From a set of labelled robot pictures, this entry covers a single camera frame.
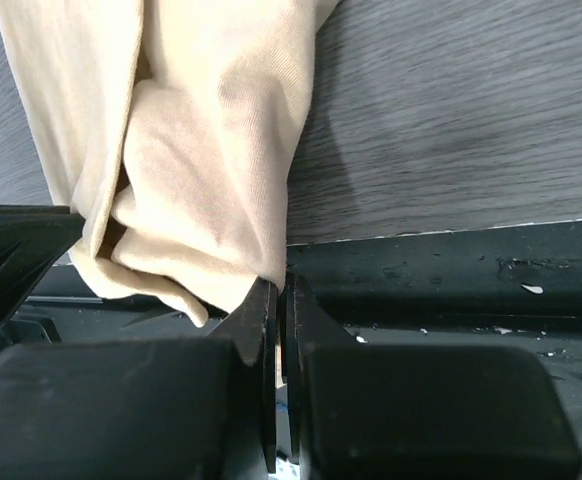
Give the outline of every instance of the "beige cloth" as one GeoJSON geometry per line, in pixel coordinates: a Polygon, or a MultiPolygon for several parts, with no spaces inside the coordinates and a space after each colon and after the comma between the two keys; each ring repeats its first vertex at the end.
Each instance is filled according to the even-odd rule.
{"type": "Polygon", "coordinates": [[[105,298],[198,325],[282,286],[286,179],[337,0],[0,0],[51,197],[86,218],[71,258],[105,298]]]}

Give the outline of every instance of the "white debris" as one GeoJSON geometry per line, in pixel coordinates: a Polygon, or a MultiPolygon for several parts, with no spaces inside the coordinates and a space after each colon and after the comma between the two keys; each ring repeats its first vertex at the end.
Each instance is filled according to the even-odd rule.
{"type": "Polygon", "coordinates": [[[524,283],[520,284],[522,288],[524,288],[527,292],[531,292],[535,295],[542,295],[544,293],[544,289],[539,285],[525,285],[524,283]]]}

